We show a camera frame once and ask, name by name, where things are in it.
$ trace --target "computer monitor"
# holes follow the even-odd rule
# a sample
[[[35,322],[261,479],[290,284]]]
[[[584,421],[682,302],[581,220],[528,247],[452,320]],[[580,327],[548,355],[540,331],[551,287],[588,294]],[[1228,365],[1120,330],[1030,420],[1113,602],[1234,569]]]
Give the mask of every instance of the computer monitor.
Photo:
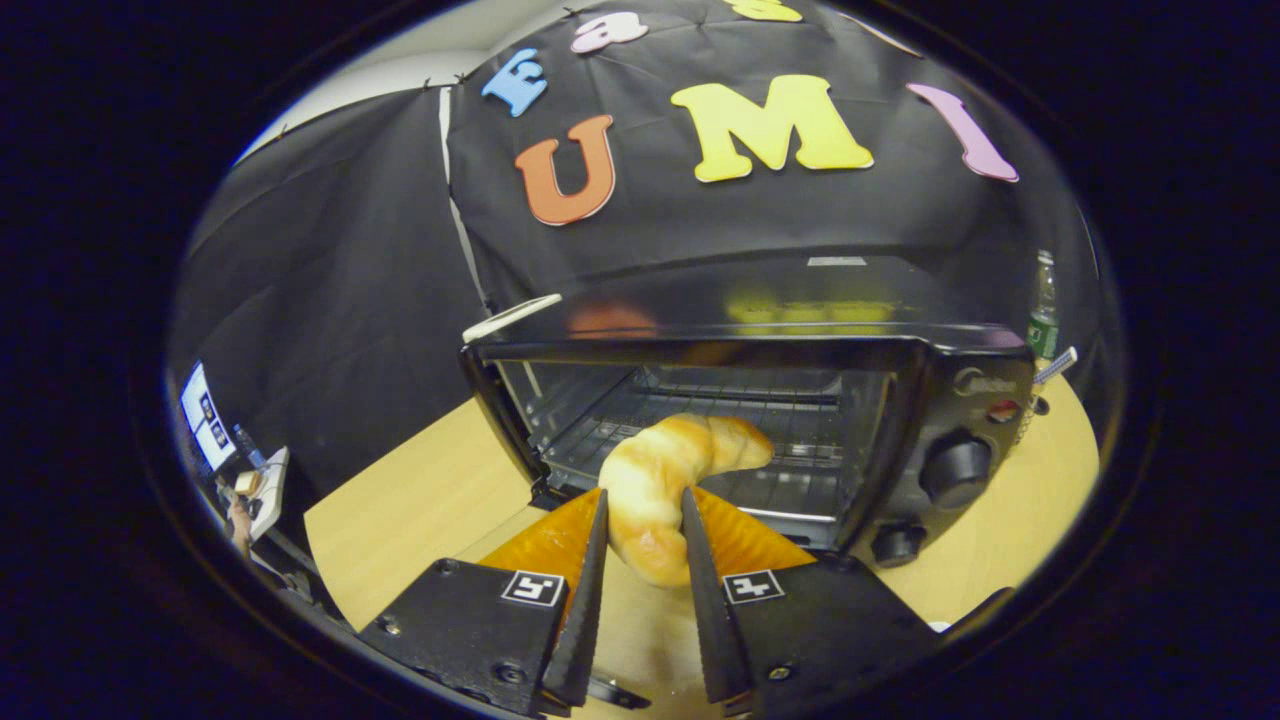
[[[209,462],[210,471],[216,473],[232,455],[236,455],[236,443],[232,441],[230,428],[223,424],[209,392],[204,363],[196,363],[179,401],[196,445]]]

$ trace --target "black knob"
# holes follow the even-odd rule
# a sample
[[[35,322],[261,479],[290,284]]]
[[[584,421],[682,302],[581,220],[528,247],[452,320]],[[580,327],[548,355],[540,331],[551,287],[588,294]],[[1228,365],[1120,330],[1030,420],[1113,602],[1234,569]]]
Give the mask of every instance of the black knob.
[[[920,555],[924,528],[919,525],[884,527],[872,541],[872,553],[881,568],[906,565]]]
[[[920,473],[920,487],[942,510],[959,510],[987,489],[991,479],[991,446],[963,438],[934,452]]]

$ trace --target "black fabric backdrop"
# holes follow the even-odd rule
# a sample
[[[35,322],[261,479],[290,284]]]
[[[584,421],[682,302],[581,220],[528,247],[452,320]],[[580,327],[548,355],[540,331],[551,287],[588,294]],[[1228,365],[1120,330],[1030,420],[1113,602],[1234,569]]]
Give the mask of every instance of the black fabric backdrop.
[[[384,95],[291,131],[230,172],[192,237],[170,372],[180,387],[202,360],[221,415],[265,452],[288,445],[316,498],[470,396],[453,356],[484,313],[439,97]]]
[[[803,22],[750,20],[719,0],[655,0],[607,3],[552,23],[451,92],[449,184],[439,90],[335,110],[250,155],[191,238],[170,342],[177,383],[202,360],[223,416],[268,452],[288,445],[315,498],[439,419],[468,396],[456,352],[461,331],[485,315],[449,215],[452,193],[495,309],[672,263],[892,252],[1021,331],[1036,250],[1050,249],[1061,346],[1084,355],[1070,378],[1101,428],[1116,364],[1098,359],[1097,265],[1046,149],[938,64],[828,8],[787,4]],[[645,36],[588,55],[570,50],[586,22],[637,9]],[[480,92],[522,47],[538,50],[549,85],[512,118],[504,101]],[[826,78],[874,167],[810,170],[795,160],[792,138],[782,170],[740,146],[754,163],[749,177],[699,182],[695,128],[671,95],[719,82],[763,104],[780,74]],[[969,170],[955,135],[908,82],[964,100],[1019,182]],[[561,190],[576,192],[585,168],[566,132],[604,113],[614,118],[612,199],[585,220],[544,225],[529,210],[515,158],[559,140]]]

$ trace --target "wooden table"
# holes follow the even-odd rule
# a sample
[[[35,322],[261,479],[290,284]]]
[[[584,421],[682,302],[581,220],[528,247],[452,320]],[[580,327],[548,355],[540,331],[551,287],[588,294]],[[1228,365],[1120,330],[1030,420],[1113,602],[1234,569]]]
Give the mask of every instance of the wooden table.
[[[879,577],[927,621],[954,623],[1018,585],[1053,550],[1098,471],[1089,420],[1057,377],[987,492],[915,562]],[[358,630],[440,557],[477,561],[545,512],[468,401],[306,514],[325,585]],[[640,582],[609,551],[594,671],[653,701],[634,712],[589,698],[575,717],[721,717],[707,702],[687,588]]]

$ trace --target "foam letter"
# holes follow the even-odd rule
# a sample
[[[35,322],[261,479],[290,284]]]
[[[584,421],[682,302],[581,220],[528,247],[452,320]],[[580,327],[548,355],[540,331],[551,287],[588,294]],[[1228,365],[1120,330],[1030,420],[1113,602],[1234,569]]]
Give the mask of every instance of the foam letter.
[[[497,95],[502,97],[511,105],[511,117],[518,118],[529,105],[538,100],[538,96],[547,90],[547,81],[540,79],[536,82],[529,82],[535,77],[543,74],[543,67],[538,63],[527,63],[530,58],[538,54],[538,50],[532,47],[525,47],[515,55],[507,64],[498,70],[498,74],[485,83],[484,88],[480,91],[481,96]]]
[[[737,154],[730,133],[771,169],[787,161],[792,128],[800,133],[796,160],[814,170],[869,168],[874,159],[858,145],[827,96],[831,85],[815,76],[778,76],[769,83],[764,108],[719,83],[686,87],[671,96],[689,110],[703,147],[694,176],[703,182],[751,173],[750,158]]]
[[[965,111],[964,102],[959,97],[927,85],[908,83],[906,88],[928,100],[929,105],[933,105],[942,119],[951,126],[951,132],[956,133],[960,145],[964,146],[961,159],[970,170],[988,178],[1018,182],[1018,170],[1000,156],[1000,151]]]
[[[796,23],[801,20],[800,13],[787,8],[781,0],[724,0],[733,6],[733,12],[753,20],[774,20],[782,23]]]
[[[552,154],[559,147],[556,138],[532,145],[516,158],[516,167],[525,174],[529,210],[535,218],[548,225],[567,225],[604,208],[613,196],[614,183],[613,154],[604,133],[612,124],[612,115],[596,115],[570,128],[568,138],[582,146],[582,161],[586,164],[586,184],[575,195],[562,193],[556,181],[556,165],[552,163]]]
[[[646,32],[649,32],[649,26],[640,24],[640,15],[611,13],[577,28],[577,32],[573,33],[577,38],[568,49],[579,54],[594,53],[614,42],[631,42]]]

